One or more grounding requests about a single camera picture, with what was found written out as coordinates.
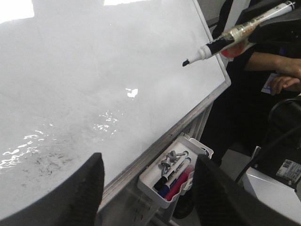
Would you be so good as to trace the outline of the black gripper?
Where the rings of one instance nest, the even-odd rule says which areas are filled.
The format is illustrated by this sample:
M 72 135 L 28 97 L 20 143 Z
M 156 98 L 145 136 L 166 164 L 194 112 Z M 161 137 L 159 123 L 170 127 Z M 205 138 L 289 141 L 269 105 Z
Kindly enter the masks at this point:
M 299 0 L 261 0 L 244 9 L 236 24 L 249 30 L 235 44 L 274 44 L 281 47 L 301 44 L 301 2 Z

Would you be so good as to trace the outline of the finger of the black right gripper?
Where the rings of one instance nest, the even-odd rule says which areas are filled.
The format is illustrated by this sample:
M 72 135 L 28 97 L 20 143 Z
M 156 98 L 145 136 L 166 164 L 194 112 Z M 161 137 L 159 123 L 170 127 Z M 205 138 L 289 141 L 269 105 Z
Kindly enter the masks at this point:
M 203 226 L 296 226 L 237 185 L 206 155 L 198 155 L 193 201 Z

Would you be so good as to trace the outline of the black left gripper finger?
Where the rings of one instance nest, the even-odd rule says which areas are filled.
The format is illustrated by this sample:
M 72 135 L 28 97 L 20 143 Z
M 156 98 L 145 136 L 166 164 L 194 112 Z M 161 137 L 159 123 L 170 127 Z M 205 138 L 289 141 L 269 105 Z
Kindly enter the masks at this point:
M 93 226 L 104 189 L 101 153 L 94 153 L 53 191 L 0 221 L 2 226 Z

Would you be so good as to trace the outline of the person's bare hand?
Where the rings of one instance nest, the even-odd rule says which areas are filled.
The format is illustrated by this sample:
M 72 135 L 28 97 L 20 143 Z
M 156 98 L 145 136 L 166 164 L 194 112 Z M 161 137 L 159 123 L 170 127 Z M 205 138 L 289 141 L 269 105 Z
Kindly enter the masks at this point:
M 271 95 L 279 94 L 282 90 L 301 93 L 301 80 L 290 76 L 280 75 L 269 83 Z

